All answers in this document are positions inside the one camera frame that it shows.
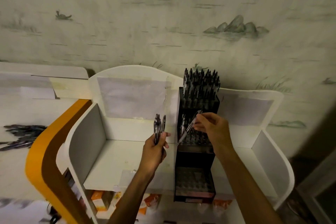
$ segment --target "white desk organizer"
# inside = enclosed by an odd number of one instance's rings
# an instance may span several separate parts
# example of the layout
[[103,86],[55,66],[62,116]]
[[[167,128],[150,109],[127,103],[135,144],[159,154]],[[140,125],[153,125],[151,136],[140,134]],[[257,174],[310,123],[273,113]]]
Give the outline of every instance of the white desk organizer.
[[[94,223],[97,223],[96,212],[90,199],[85,196],[86,190],[124,191],[127,188],[139,166],[144,141],[153,133],[154,120],[154,116],[153,120],[106,117],[98,77],[171,82],[171,90],[167,93],[170,104],[166,108],[168,113],[165,113],[166,131],[172,133],[167,140],[170,148],[146,191],[167,195],[171,201],[177,142],[177,90],[183,85],[182,78],[137,65],[107,69],[89,78],[93,104],[70,130],[65,141],[65,155],[69,158],[69,169],[79,185]],[[279,107],[283,94],[268,90],[221,88],[218,97],[221,101],[218,114],[229,120],[236,152],[274,208],[278,208],[293,189],[294,174],[287,158],[265,128]],[[215,198],[233,199],[232,189],[217,158],[211,172],[216,188]]]

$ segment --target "paper sheet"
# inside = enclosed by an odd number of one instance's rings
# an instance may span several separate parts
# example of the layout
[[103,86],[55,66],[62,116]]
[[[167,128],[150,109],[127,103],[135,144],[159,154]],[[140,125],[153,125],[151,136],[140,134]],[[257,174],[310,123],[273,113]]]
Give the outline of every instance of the paper sheet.
[[97,81],[107,117],[153,120],[164,113],[166,82],[103,77]]
[[217,114],[232,125],[259,126],[264,120],[273,100],[240,97],[238,94],[218,92],[221,101]]
[[55,99],[48,77],[25,73],[0,73],[0,95],[20,95],[24,98]]

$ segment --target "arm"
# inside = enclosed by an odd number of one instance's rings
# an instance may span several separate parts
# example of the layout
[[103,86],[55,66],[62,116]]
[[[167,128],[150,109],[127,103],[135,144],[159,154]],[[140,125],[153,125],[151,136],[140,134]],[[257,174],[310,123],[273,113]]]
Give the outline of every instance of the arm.
[[107,224],[134,224],[145,190],[153,179],[157,167],[167,155],[163,149],[163,147],[169,148],[166,142],[167,136],[170,136],[170,133],[161,133],[157,145],[154,144],[154,134],[146,140],[138,171]]
[[208,134],[246,224],[282,224],[280,217],[235,152],[228,121],[214,113],[199,114],[194,128]]

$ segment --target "pen holder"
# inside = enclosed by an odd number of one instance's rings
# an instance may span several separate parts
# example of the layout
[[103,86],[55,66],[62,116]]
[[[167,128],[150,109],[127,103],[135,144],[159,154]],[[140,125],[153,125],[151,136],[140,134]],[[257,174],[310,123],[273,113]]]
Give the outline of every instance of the pen holder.
[[[179,88],[177,138],[181,137],[182,115],[191,119],[198,110],[217,113],[219,99],[191,100],[183,98]],[[206,133],[192,131],[186,140],[177,146],[175,162],[174,201],[212,203],[216,195],[211,166],[215,158],[212,144]]]

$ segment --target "hand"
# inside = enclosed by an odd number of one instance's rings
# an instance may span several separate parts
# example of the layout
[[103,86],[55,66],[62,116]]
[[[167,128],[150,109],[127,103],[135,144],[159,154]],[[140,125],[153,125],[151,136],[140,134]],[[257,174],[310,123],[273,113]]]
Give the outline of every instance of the hand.
[[157,167],[167,156],[166,150],[163,148],[169,148],[169,145],[166,142],[167,136],[170,136],[170,133],[162,132],[157,145],[154,144],[154,134],[145,141],[138,172],[153,178]]
[[194,129],[208,134],[215,154],[220,150],[233,150],[229,123],[213,112],[198,114]]

